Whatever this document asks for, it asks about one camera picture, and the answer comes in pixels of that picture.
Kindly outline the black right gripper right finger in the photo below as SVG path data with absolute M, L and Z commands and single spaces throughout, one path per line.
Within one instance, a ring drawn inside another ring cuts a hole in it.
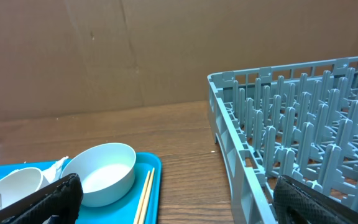
M 287 175 L 277 178 L 273 207 L 279 224 L 358 224 L 358 212 Z

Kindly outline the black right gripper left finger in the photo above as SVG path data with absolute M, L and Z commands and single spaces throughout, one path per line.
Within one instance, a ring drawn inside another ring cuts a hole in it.
M 35 191 L 0 210 L 0 224 L 74 223 L 79 217 L 83 189 L 76 173 Z

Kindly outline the white tissue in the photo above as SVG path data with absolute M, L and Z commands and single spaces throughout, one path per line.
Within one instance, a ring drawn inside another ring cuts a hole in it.
M 48 169 L 42 171 L 42 174 L 50 184 L 57 181 L 60 178 L 63 164 L 67 159 L 68 156 L 65 156 L 61 158 L 59 161 L 56 161 Z

